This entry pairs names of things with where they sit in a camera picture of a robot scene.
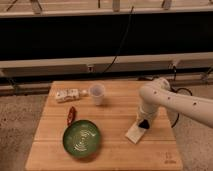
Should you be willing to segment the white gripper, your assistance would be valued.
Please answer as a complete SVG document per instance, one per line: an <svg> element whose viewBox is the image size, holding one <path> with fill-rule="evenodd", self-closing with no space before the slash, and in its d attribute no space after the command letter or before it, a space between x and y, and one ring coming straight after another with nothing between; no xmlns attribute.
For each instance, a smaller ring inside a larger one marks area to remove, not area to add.
<svg viewBox="0 0 213 171"><path fill-rule="evenodd" d="M147 120L150 124L150 126L152 125L152 122L154 120L154 118L156 117L157 112L145 112L143 110L143 108L141 106L138 107L138 113L137 113L137 118L136 118L136 122L137 125L139 126L139 124L143 121L143 120Z"/></svg>

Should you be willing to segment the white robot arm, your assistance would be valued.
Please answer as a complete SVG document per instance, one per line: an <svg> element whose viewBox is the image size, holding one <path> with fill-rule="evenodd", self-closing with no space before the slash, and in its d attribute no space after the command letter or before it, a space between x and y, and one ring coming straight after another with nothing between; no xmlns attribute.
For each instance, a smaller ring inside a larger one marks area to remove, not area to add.
<svg viewBox="0 0 213 171"><path fill-rule="evenodd" d="M213 100L173 93L163 77L142 85L139 96L139 111L145 116L154 115L163 106L213 128Z"/></svg>

